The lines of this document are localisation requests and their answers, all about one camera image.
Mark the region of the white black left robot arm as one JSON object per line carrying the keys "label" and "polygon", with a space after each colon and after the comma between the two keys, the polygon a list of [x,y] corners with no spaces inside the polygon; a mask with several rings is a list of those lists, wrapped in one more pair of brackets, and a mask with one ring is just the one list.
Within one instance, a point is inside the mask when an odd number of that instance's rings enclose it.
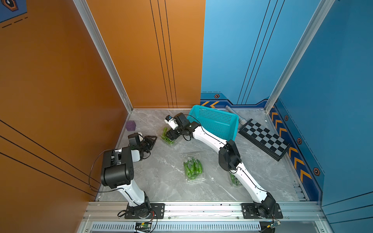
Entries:
{"label": "white black left robot arm", "polygon": [[133,133],[128,139],[129,146],[103,152],[101,182],[103,186],[118,191],[128,202],[127,208],[120,211],[118,217],[153,218],[155,210],[146,193],[134,180],[134,163],[144,160],[145,153],[151,153],[157,137]]}

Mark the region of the clear plastic pepper container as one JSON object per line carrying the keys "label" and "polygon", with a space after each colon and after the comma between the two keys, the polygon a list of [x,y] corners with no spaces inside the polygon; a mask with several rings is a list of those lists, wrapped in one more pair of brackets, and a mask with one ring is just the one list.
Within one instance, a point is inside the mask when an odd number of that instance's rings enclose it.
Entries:
{"label": "clear plastic pepper container", "polygon": [[168,146],[174,146],[176,145],[179,141],[180,138],[174,139],[172,138],[172,135],[169,134],[169,131],[171,128],[167,125],[162,126],[158,129],[157,131],[157,136],[161,138],[161,141],[164,142]]}

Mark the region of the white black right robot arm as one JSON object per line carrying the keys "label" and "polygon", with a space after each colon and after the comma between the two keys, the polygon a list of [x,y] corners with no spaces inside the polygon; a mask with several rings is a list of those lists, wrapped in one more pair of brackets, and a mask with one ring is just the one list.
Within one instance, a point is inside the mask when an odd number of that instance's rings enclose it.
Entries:
{"label": "white black right robot arm", "polygon": [[166,133],[169,139],[189,136],[208,145],[218,154],[220,167],[233,174],[250,194],[254,202],[254,212],[259,218],[274,216],[276,200],[247,170],[233,140],[224,140],[214,135],[207,131],[198,120],[189,121],[183,113],[174,117],[168,115],[165,122],[171,127]]}

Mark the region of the teal plastic mesh basket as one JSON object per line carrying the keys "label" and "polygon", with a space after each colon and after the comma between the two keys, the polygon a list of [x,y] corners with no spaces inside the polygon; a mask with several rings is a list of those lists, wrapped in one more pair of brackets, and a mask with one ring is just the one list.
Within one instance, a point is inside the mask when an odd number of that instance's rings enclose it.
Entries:
{"label": "teal plastic mesh basket", "polygon": [[235,141],[239,117],[235,114],[209,108],[201,105],[195,105],[190,110],[187,119],[190,122],[199,122],[205,130],[224,140]]}

